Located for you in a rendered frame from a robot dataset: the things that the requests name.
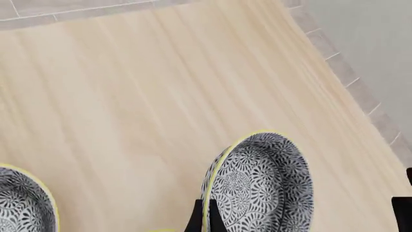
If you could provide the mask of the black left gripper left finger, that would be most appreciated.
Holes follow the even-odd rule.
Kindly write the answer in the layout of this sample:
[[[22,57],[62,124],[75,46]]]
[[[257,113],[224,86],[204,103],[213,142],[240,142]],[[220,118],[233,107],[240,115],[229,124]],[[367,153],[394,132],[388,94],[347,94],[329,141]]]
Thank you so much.
[[[201,232],[203,218],[203,200],[196,199],[191,217],[186,225],[184,232]]]

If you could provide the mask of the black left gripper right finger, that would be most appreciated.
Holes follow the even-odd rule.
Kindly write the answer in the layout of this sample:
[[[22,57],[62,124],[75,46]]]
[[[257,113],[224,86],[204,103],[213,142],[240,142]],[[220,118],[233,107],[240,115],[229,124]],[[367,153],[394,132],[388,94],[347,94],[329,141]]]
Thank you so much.
[[[221,218],[217,201],[214,199],[209,201],[209,224],[211,232],[226,232],[226,227]]]

